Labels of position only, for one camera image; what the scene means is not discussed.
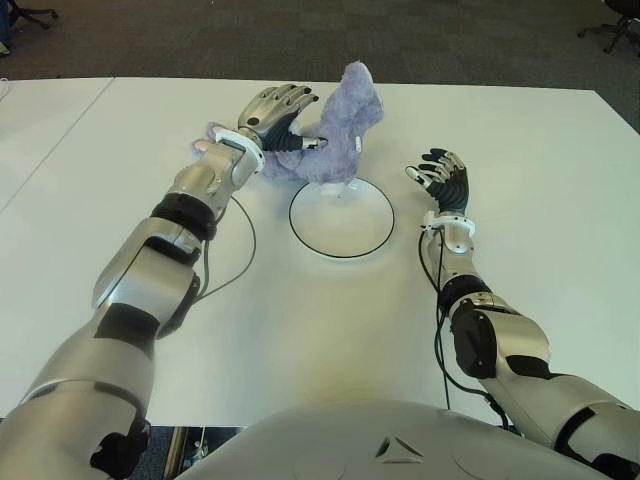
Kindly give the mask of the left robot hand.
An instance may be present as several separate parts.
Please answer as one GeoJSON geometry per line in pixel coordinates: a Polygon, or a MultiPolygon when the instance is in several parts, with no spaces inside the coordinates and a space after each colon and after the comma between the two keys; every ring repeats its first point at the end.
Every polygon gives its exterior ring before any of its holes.
{"type": "Polygon", "coordinates": [[[257,94],[240,113],[237,131],[263,151],[315,150],[328,145],[324,137],[306,137],[290,130],[291,125],[318,96],[306,85],[284,84],[257,94]]]}

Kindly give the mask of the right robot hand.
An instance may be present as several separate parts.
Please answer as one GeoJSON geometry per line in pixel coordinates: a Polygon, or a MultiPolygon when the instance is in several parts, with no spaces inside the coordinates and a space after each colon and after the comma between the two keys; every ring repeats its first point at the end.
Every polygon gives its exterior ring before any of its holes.
{"type": "Polygon", "coordinates": [[[438,211],[464,215],[469,200],[467,169],[452,151],[431,148],[417,166],[407,166],[407,176],[437,203],[438,211]]]}

